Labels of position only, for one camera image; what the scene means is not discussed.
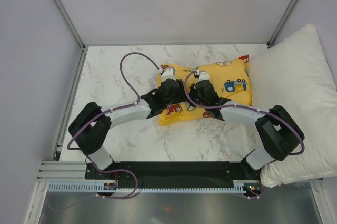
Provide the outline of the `yellow cartoon-print pillowcase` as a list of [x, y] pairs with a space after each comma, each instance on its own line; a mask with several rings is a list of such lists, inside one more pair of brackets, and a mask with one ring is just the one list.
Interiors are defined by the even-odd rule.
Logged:
[[[175, 70], [175, 77], [183, 81], [192, 71], [206, 71], [219, 97], [229, 98], [240, 104], [251, 105], [252, 91], [247, 73], [248, 64], [249, 56], [245, 55], [229, 61], [211, 63], [195, 68], [182, 67], [172, 63], [164, 63], [161, 65], [161, 68], [173, 68]], [[210, 115], [203, 108], [194, 107], [187, 102], [183, 102], [173, 104], [162, 112], [158, 116], [158, 124], [167, 126], [177, 122], [209, 117]]]

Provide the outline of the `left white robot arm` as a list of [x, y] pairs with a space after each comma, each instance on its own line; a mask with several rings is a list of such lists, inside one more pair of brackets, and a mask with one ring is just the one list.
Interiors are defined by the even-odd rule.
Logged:
[[96, 102], [88, 103], [68, 127], [80, 150], [97, 167], [97, 173], [104, 179], [115, 173], [113, 158], [103, 143], [110, 129], [134, 120], [145, 120], [163, 113], [170, 105], [186, 100], [184, 84], [180, 79], [167, 79], [158, 88], [140, 96], [136, 103], [128, 103], [112, 108], [103, 108]]

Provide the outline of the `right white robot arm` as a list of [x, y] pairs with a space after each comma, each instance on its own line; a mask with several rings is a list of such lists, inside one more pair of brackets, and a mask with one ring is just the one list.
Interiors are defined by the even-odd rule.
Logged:
[[212, 118], [256, 129], [262, 146], [245, 157], [246, 162], [240, 167], [243, 177], [253, 179], [263, 166], [304, 153], [305, 136], [284, 107], [275, 105], [269, 110], [260, 110], [222, 98], [209, 80], [198, 81], [184, 90], [187, 100], [205, 109]]

